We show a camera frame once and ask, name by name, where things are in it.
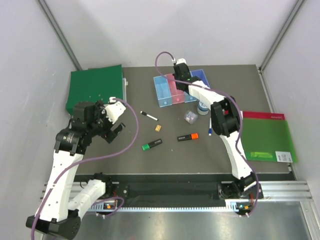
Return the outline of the blue capped whiteboard marker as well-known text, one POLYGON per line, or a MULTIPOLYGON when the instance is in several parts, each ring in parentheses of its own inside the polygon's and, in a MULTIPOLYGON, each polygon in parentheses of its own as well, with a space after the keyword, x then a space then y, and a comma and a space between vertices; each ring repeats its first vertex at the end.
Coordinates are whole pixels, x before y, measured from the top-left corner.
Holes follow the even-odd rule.
POLYGON ((209 129, 208 129, 208 135, 212 135, 212 118, 209 118, 209 129))

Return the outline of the pink drawer bin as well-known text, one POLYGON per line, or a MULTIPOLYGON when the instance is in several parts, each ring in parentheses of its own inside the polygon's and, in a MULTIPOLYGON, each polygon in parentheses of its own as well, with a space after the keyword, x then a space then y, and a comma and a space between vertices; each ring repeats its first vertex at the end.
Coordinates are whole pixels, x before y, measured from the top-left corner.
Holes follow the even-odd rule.
POLYGON ((168 80, 168 86, 171 93, 172 104, 181 104, 185 102, 185 93, 182 90, 178 90, 176 82, 174 81, 173 74, 166 75, 168 80))

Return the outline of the black capped whiteboard marker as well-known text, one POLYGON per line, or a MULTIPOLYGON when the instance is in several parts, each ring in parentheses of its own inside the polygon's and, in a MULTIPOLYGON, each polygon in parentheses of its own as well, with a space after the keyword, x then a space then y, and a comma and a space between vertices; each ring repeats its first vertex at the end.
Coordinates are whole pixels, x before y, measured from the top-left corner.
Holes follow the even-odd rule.
POLYGON ((153 120, 155 120, 155 121, 158 121, 159 119, 158 118, 156 118, 156 117, 154 117, 154 116, 152 116, 152 115, 150 115, 150 114, 148 114, 148 113, 146 113, 146 112, 144 112, 144 111, 141 111, 140 112, 143 116, 146 116, 146 117, 148 117, 148 118, 151 118, 151 119, 153 119, 153 120))

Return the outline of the green transparent folder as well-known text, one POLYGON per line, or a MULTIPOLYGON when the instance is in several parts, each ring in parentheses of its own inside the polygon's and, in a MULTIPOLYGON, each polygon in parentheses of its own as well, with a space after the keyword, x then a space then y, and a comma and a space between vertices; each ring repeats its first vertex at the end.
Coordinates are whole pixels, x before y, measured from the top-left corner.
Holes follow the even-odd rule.
POLYGON ((241 142, 248 161, 298 161, 286 120, 245 118, 241 142))

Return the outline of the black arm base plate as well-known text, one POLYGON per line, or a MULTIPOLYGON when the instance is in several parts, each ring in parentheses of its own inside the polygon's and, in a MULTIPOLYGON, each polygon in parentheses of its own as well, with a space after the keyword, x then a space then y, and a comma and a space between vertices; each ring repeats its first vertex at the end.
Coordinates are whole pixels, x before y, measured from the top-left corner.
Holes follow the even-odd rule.
POLYGON ((263 198, 260 186, 242 195, 232 191, 231 174, 108 174, 107 193, 124 198, 127 208, 221 207, 224 198, 251 201, 263 198))

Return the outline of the purple drawer bin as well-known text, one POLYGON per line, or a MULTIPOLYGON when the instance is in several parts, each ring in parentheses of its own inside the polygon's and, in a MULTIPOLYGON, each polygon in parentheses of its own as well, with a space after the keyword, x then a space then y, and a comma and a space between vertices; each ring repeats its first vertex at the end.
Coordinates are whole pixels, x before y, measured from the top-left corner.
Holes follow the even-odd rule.
POLYGON ((204 84, 210 88, 210 84, 203 69, 191 70, 190 73, 192 77, 196 76, 200 78, 204 82, 204 84))

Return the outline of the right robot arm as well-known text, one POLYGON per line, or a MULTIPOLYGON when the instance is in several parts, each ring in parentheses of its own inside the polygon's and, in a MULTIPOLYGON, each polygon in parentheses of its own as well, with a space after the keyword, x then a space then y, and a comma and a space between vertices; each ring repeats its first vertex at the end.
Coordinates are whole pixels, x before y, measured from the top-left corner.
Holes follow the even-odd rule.
POLYGON ((210 108, 213 131, 226 148, 235 180, 220 187, 224 199, 245 198, 257 184, 257 178, 245 157, 241 143, 243 117, 236 101, 226 93, 210 89, 199 77, 192 76, 184 60, 173 64, 176 88, 200 100, 210 108))

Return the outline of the small tan eraser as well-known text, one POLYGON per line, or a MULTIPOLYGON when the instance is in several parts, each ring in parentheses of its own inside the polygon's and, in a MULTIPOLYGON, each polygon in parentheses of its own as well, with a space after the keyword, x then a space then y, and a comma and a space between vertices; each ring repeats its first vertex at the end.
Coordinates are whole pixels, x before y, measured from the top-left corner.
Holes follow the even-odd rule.
POLYGON ((155 128, 155 131, 159 132, 160 130, 161 130, 161 126, 157 125, 156 128, 155 128))

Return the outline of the blue lidded round jar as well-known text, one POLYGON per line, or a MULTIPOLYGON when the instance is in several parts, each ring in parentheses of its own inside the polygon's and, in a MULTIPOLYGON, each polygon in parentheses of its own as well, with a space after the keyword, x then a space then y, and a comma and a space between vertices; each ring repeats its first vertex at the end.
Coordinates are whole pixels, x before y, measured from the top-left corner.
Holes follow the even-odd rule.
POLYGON ((207 105, 205 105, 202 101, 198 102, 198 106, 197 106, 197 112, 202 115, 205 116, 209 113, 210 109, 207 105))

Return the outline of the light blue end drawer bin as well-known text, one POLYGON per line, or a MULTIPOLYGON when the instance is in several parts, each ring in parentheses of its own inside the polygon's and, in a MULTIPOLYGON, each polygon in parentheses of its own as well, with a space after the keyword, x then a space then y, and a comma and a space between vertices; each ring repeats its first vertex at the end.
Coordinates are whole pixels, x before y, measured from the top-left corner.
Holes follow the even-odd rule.
POLYGON ((153 78, 158 104, 161 108, 173 104, 168 80, 163 76, 153 78))

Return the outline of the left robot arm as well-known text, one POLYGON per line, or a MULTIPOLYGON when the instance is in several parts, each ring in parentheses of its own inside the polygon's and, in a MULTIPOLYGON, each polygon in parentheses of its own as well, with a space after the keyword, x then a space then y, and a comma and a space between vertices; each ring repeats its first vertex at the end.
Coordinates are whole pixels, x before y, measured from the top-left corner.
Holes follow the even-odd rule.
POLYGON ((26 220, 26 227, 31 229, 31 239, 35 239, 36 232, 74 239, 87 210, 100 197, 106 199, 113 194, 111 181, 98 173, 77 196, 70 199, 76 172, 87 147, 96 136, 111 143, 125 128, 120 123, 112 130, 125 110, 125 105, 116 98, 110 98, 107 104, 98 100, 83 101, 74 106, 67 127, 55 137, 53 164, 44 197, 36 213, 26 220))

